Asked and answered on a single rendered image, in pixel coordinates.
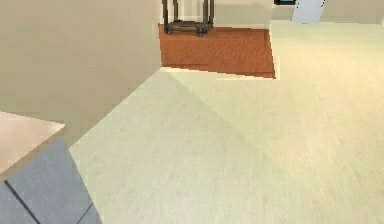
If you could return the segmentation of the grey cupboard with beige top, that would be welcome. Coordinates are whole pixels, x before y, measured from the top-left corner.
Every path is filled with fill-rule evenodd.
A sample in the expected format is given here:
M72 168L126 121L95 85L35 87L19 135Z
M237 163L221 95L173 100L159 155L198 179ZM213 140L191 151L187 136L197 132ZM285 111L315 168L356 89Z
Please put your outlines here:
M0 224L103 224L64 130L0 111Z

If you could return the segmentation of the black wheeled metal cart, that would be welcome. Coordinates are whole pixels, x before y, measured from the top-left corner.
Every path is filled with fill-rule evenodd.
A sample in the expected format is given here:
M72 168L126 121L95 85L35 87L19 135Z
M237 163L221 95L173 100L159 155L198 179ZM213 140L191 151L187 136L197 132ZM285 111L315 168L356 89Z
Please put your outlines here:
M214 0L203 0L203 21L184 21L179 18L178 0L172 0L174 20L169 21L168 0L162 0L164 33L171 35L178 31L194 31L197 37L205 36L214 27Z

